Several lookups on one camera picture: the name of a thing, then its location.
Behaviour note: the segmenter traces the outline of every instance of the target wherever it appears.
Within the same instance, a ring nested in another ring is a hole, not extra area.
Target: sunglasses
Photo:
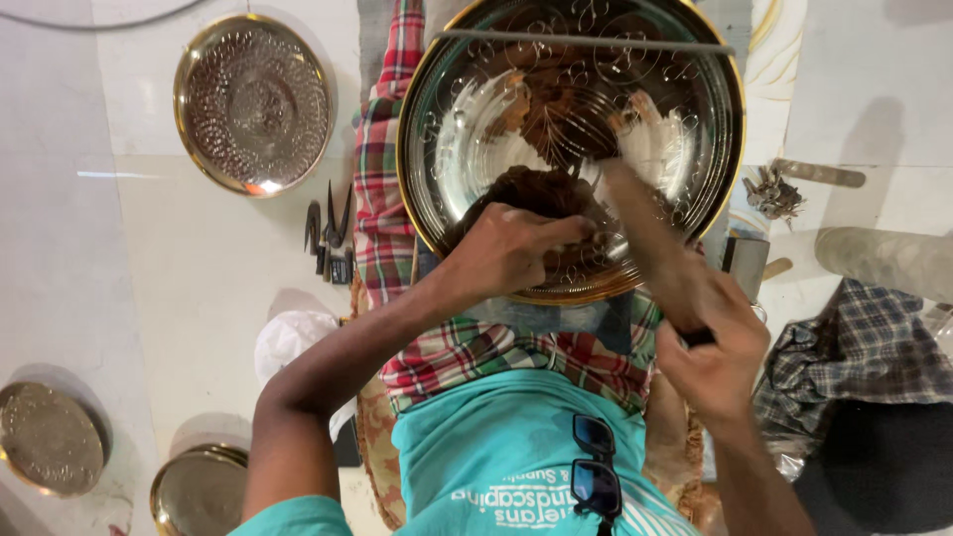
[[[576,414],[573,416],[573,439],[592,460],[573,460],[571,492],[578,501],[576,513],[593,511],[602,516],[597,536],[609,536],[612,525],[622,511],[622,492],[618,475],[612,467],[616,454],[616,438],[612,428],[602,419]]]

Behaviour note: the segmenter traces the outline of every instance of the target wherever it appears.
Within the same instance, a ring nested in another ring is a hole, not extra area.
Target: plate rim
[[[486,3],[490,3],[491,1],[493,0],[474,0],[470,5],[468,5],[466,8],[461,10],[456,16],[454,16],[450,20],[450,22],[448,22],[447,25],[444,27],[444,30],[455,28],[456,24],[459,22],[461,18],[465,17],[467,14],[469,14],[471,11],[475,10],[479,6]],[[718,41],[719,44],[727,45],[727,42],[724,40],[724,37],[720,34],[720,32],[718,32],[715,25],[712,24],[711,20],[703,12],[701,12],[701,10],[699,10],[698,6],[693,4],[690,0],[675,0],[675,3],[687,8],[691,13],[693,13],[699,19],[699,21],[705,26],[705,28],[707,28],[711,32],[711,34],[715,37],[715,39]],[[437,46],[446,40],[447,40],[446,38],[435,38],[433,41],[431,41],[431,43],[427,46],[427,50],[420,57],[420,61],[417,62],[417,67],[414,70],[414,75],[411,77],[410,84],[408,84],[407,90],[404,92],[404,95],[403,95],[402,100],[404,102],[400,107],[400,114],[397,119],[397,139],[395,141],[395,166],[396,166],[396,173],[397,173],[397,185],[400,188],[400,200],[404,205],[404,208],[407,212],[407,216],[410,218],[411,223],[414,225],[414,230],[416,231],[416,235],[420,237],[420,239],[424,241],[424,243],[427,245],[430,251],[433,252],[435,255],[437,255],[440,259],[444,259],[444,255],[442,254],[442,252],[440,252],[439,248],[437,248],[436,245],[431,241],[431,238],[422,231],[423,223],[420,221],[419,217],[414,213],[414,211],[411,210],[412,202],[409,201],[411,196],[410,196],[410,192],[408,191],[408,188],[409,188],[408,176],[407,176],[406,164],[404,163],[404,152],[403,152],[402,145],[404,144],[404,138],[406,137],[404,134],[404,125],[410,121],[409,110],[411,107],[406,106],[406,101],[412,94],[415,93],[415,91],[419,91],[419,88],[417,86],[419,86],[419,84],[421,83],[420,79],[423,78],[422,69],[420,68],[420,66],[424,65],[428,60],[430,60],[431,56],[436,53]],[[735,60],[735,56],[728,55],[726,59],[727,59],[727,64],[730,67],[730,70],[728,71],[728,74],[729,74],[728,79],[730,82],[734,82],[734,85],[738,88],[739,102],[737,104],[739,105],[739,110],[737,113],[734,114],[734,116],[740,117],[739,137],[741,139],[741,142],[740,142],[740,146],[738,150],[737,162],[735,163],[735,170],[734,170],[734,173],[731,174],[730,181],[728,182],[728,187],[725,190],[724,197],[721,200],[720,205],[718,206],[717,210],[715,210],[714,207],[712,208],[713,216],[708,221],[708,224],[705,225],[703,228],[699,228],[690,237],[697,240],[701,240],[708,233],[708,231],[715,224],[715,221],[718,219],[718,216],[720,215],[720,213],[728,205],[728,202],[731,199],[731,193],[734,190],[735,183],[738,180],[738,174],[741,171],[742,162],[744,160],[744,148],[747,142],[747,103],[746,103],[745,94],[744,94],[744,81],[741,79],[741,75],[738,70],[738,63]],[[642,285],[643,282],[644,281],[642,281],[642,279],[638,277],[638,275],[636,275],[634,278],[626,279],[619,284],[610,285],[607,288],[600,290],[599,292],[590,293],[590,292],[582,291],[582,292],[579,292],[577,295],[562,295],[557,298],[549,298],[549,297],[545,298],[541,296],[543,293],[540,293],[540,292],[527,294],[527,293],[533,292],[533,289],[530,288],[530,289],[525,289],[510,295],[507,295],[505,298],[512,299],[513,301],[517,301],[520,303],[531,304],[531,305],[581,305],[585,303],[592,303],[595,301],[608,299],[608,298],[623,294],[625,292],[628,292],[630,290],[637,289]]]

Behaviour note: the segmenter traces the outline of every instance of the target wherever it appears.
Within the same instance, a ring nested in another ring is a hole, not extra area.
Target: cable
[[[28,26],[34,26],[36,28],[42,28],[45,30],[56,30],[56,31],[76,31],[76,32],[94,32],[94,31],[122,31],[122,30],[131,30],[133,28],[139,28],[141,26],[148,26],[157,22],[164,21],[166,19],[180,15],[188,10],[193,10],[197,8],[200,4],[204,4],[209,0],[192,0],[188,4],[179,6],[171,11],[166,11],[164,13],[159,13],[151,17],[146,17],[141,20],[135,20],[131,22],[119,22],[115,24],[90,24],[90,25],[74,25],[74,24],[62,24],[58,22],[52,22],[48,20],[33,19],[25,17],[23,15],[17,15],[14,13],[0,11],[0,19],[7,19],[12,22],[26,24]]]

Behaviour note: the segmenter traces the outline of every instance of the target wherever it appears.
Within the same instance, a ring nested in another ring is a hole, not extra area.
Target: brass plate
[[[18,381],[0,391],[0,458],[44,495],[75,497],[103,472],[105,453],[86,411],[42,383]]]
[[[723,44],[694,6],[673,0],[476,0],[447,28]],[[743,140],[730,56],[439,38],[401,108],[396,165],[407,212],[441,257],[450,253],[448,229],[510,166],[562,169],[603,200],[595,162],[616,148],[658,188],[687,241],[727,202]],[[625,237],[607,235],[511,298],[565,305],[635,288],[639,269]]]
[[[189,43],[173,105],[199,169],[250,197],[277,196],[303,181],[334,122],[327,76],[308,45],[252,13],[213,22]]]
[[[150,507],[161,534],[225,535],[241,524],[248,453],[201,444],[169,460],[152,481]]]

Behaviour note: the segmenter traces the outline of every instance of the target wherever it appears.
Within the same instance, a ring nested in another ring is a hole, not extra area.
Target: man's right hand
[[[595,231],[596,224],[583,216],[551,219],[490,203],[435,273],[451,274],[451,285],[465,289],[475,302],[505,296],[542,284],[546,280],[543,256],[559,246],[583,241]]]
[[[708,269],[696,294],[695,309],[716,343],[685,350],[665,322],[656,353],[661,371],[718,439],[751,425],[751,390],[770,335],[731,276]]]

